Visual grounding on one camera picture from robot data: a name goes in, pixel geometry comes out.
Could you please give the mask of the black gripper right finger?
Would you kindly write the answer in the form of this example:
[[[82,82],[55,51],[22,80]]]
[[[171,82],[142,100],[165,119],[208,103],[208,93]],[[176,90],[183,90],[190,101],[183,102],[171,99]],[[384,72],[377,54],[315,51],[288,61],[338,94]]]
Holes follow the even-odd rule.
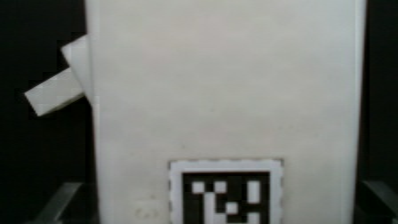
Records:
[[[382,181],[357,185],[354,224],[398,224],[398,193]]]

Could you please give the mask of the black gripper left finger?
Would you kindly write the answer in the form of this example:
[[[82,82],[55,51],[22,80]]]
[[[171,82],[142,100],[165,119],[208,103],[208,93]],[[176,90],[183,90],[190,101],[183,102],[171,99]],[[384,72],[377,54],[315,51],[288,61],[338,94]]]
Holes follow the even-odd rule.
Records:
[[[96,186],[66,182],[29,224],[100,224]]]

